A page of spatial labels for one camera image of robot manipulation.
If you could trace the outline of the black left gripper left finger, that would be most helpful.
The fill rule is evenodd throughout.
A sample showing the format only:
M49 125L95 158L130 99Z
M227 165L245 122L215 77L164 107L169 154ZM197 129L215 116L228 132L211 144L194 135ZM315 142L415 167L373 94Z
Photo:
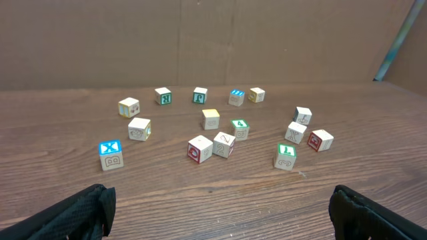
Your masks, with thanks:
M1 230L1 238L101 240L111 232L115 208L115 188L94 184Z

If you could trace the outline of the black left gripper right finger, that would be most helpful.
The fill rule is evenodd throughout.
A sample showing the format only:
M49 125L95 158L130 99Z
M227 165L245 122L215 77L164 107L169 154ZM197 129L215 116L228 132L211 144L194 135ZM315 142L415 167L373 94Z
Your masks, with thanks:
M425 240L426 229L345 185L337 185L328 212L336 240Z

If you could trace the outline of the wooden block yellow blue side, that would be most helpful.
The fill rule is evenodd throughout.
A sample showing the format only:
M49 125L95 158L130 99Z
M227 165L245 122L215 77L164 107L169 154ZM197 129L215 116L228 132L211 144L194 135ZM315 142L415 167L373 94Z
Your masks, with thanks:
M118 110L121 116L132 118L140 112L139 101L128 97L118 102Z

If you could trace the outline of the red D wooden block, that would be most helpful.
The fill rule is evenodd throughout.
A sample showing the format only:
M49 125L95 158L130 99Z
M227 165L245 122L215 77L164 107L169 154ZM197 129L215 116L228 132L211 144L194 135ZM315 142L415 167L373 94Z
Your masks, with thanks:
M213 145L211 140L199 135L188 141L187 155L197 163L202 163L212 156Z

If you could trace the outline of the number 2 wooden block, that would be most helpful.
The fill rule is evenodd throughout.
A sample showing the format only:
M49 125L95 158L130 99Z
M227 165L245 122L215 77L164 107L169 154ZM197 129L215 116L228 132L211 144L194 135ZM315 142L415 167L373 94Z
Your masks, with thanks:
M213 140L213 154L228 158L234 150L236 138L224 132L219 132Z

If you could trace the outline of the yellow top wooden block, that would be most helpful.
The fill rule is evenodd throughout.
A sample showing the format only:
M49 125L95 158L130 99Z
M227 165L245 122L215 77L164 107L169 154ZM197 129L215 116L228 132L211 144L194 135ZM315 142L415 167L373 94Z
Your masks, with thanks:
M218 129L220 123L220 114L216 109L203 109L203 129Z

